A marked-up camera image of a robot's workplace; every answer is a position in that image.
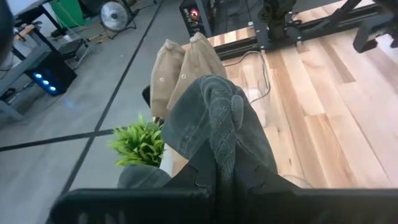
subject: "black metal frame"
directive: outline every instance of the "black metal frame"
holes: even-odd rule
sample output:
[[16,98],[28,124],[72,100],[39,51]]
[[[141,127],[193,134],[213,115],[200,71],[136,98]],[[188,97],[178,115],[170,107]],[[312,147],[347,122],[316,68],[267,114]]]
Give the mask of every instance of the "black metal frame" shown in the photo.
[[381,7],[377,4],[353,9],[361,0],[349,0],[341,8],[337,9],[332,15],[316,19],[310,22],[293,20],[293,13],[285,15],[285,36],[284,38],[271,40],[270,30],[266,22],[255,22],[255,37],[237,40],[232,43],[223,44],[215,47],[216,53],[221,60],[240,57],[248,51],[270,51],[281,47],[301,43],[325,35],[334,34],[359,27],[365,19],[376,16]]

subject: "computer tower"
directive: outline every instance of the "computer tower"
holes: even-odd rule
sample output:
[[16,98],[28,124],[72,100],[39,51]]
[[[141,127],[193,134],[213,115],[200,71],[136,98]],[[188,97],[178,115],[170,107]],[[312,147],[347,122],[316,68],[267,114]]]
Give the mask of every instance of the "computer tower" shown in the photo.
[[[213,32],[215,26],[215,7],[214,0],[208,0],[205,7],[206,17],[208,19],[210,29]],[[183,0],[180,5],[180,12],[187,27],[189,35],[192,37],[196,32],[201,32],[206,35],[205,28],[202,25],[203,15],[200,15],[198,6],[195,0]]]
[[25,71],[25,74],[52,96],[63,94],[77,77],[63,60],[59,52],[44,52]]

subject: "red light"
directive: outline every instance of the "red light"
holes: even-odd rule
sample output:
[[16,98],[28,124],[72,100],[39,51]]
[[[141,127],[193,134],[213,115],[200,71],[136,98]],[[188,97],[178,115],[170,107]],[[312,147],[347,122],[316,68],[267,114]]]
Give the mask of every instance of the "red light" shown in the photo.
[[198,20],[199,19],[199,11],[198,11],[198,9],[191,9],[189,15],[190,15],[191,19]]

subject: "green plant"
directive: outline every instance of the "green plant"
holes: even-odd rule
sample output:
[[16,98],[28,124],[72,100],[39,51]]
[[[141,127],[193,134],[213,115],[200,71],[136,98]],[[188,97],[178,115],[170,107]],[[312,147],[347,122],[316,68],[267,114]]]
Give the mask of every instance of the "green plant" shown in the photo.
[[145,123],[140,115],[137,124],[126,128],[116,128],[113,133],[118,138],[112,140],[109,147],[115,149],[122,156],[115,163],[116,165],[145,164],[160,166],[164,141],[160,136],[160,125],[158,123]]

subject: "fabric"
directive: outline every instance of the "fabric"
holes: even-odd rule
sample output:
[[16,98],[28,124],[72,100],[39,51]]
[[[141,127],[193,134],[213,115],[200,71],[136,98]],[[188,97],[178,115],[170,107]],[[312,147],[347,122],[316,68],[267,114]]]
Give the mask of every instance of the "fabric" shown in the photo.
[[277,174],[274,155],[256,112],[242,89],[223,77],[203,76],[193,81],[166,118],[162,137],[188,160],[206,139],[210,140],[220,172],[221,217],[230,217],[228,214],[234,212],[235,145]]
[[150,84],[150,110],[153,117],[165,118],[170,111],[167,104],[177,84],[185,50],[166,40],[157,53]]
[[171,176],[158,167],[148,165],[129,165],[124,168],[119,177],[118,188],[159,188],[163,187],[171,179]]
[[226,78],[226,71],[216,51],[207,38],[197,32],[190,39],[190,48],[186,51],[180,76],[167,105],[172,110],[175,102],[193,81],[204,75],[219,75]]

